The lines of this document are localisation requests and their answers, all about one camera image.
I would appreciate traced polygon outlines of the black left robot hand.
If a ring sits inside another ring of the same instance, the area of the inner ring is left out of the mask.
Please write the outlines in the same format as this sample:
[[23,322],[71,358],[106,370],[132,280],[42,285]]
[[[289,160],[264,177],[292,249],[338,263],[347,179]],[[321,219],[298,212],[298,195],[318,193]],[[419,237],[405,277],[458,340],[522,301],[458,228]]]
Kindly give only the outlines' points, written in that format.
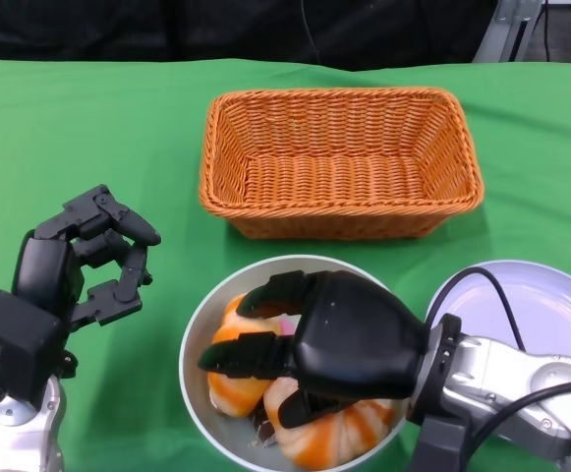
[[12,287],[0,290],[0,399],[40,407],[51,377],[74,375],[69,335],[139,311],[158,232],[100,185],[29,231]]

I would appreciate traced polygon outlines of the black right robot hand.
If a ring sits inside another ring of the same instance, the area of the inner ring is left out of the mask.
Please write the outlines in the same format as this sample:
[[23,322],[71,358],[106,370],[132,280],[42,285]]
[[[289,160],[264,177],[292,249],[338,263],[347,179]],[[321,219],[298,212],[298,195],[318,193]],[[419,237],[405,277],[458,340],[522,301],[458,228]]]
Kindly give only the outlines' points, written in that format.
[[233,379],[286,377],[298,389],[278,408],[297,428],[366,399],[416,390],[429,329],[390,291],[348,271],[273,275],[238,308],[250,319],[297,315],[291,335],[244,333],[206,348],[198,365]]

